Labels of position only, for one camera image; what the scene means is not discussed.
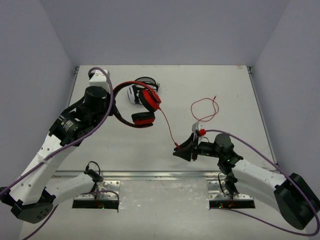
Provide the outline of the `aluminium rail table edge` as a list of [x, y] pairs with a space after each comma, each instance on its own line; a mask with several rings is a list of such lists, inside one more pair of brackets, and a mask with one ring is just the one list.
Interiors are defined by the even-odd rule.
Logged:
[[216, 179], [220, 171], [101, 171], [106, 180], [185, 180]]

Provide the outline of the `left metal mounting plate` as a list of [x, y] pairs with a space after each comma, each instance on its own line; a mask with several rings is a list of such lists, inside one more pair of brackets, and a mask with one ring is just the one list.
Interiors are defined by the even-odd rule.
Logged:
[[73, 198], [74, 201], [117, 201], [117, 195], [120, 194], [120, 180], [104, 180], [103, 182], [96, 185], [93, 193], [80, 194]]

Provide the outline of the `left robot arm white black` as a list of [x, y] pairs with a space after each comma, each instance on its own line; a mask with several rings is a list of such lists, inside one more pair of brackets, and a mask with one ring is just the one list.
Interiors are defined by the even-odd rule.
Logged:
[[103, 181], [99, 173], [86, 167], [72, 179], [48, 185], [62, 162], [101, 126], [109, 104], [110, 94], [104, 88], [89, 86], [80, 100], [58, 116], [24, 172], [0, 189], [1, 202], [11, 207], [17, 219], [37, 224], [58, 204], [93, 191]]

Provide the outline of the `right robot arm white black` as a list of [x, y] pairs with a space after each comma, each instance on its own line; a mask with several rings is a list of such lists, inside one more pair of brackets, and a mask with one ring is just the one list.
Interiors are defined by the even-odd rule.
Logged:
[[233, 134], [217, 130], [214, 142], [200, 140], [207, 133], [193, 132], [182, 144], [177, 144], [173, 156], [188, 162], [198, 156], [218, 159], [217, 166], [225, 175], [225, 187], [231, 195], [245, 194], [257, 198], [277, 210], [293, 228], [302, 231], [312, 219], [320, 221], [320, 200], [307, 182], [297, 173], [272, 172], [250, 163], [237, 154]]

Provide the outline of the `metal mounting plate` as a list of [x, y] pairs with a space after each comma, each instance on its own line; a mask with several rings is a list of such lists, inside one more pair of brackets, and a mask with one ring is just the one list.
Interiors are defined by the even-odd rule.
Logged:
[[[229, 191], [225, 188], [225, 182], [223, 180], [207, 180], [206, 183], [209, 200], [227, 201], [231, 199], [231, 195]], [[233, 200], [235, 201], [251, 201], [253, 199], [253, 197], [242, 193], [237, 193], [233, 196]]]
[[74, 201], [117, 201], [117, 195], [120, 194], [120, 180], [104, 180], [103, 182], [96, 185], [93, 193], [80, 194], [73, 198]]

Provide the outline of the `red black headphones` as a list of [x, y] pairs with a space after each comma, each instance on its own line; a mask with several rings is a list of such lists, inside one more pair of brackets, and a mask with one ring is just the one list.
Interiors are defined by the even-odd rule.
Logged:
[[[147, 109], [147, 112], [138, 112], [131, 115], [132, 123], [125, 120], [117, 106], [116, 106], [116, 96], [125, 87], [129, 87], [131, 85], [139, 85], [142, 86], [143, 89], [139, 91], [137, 94], [142, 105]], [[160, 109], [161, 99], [158, 94], [146, 83], [141, 81], [126, 81], [120, 83], [113, 89], [113, 106], [112, 106], [112, 114], [123, 124], [132, 127], [132, 128], [147, 128], [153, 125], [155, 121], [154, 112]]]

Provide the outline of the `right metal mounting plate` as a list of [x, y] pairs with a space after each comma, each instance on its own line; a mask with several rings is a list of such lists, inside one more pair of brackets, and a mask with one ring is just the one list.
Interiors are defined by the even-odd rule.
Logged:
[[[223, 180], [207, 180], [206, 183], [209, 200], [227, 201], [231, 199], [231, 195], [229, 191], [225, 188], [225, 182]], [[253, 197], [242, 193], [237, 193], [233, 196], [233, 200], [235, 201], [251, 201], [253, 199]]]

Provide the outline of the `white black headphones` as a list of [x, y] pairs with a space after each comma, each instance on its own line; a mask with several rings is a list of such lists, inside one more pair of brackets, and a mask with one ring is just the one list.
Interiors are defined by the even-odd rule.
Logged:
[[[152, 77], [149, 76], [142, 76], [135, 80], [136, 82], [142, 82], [149, 87], [151, 87], [154, 91], [158, 92], [160, 88], [160, 84], [156, 82]], [[146, 87], [141, 86], [139, 84], [132, 84], [127, 88], [127, 96], [129, 101], [132, 104], [142, 104], [140, 101], [139, 93], [145, 90]]]

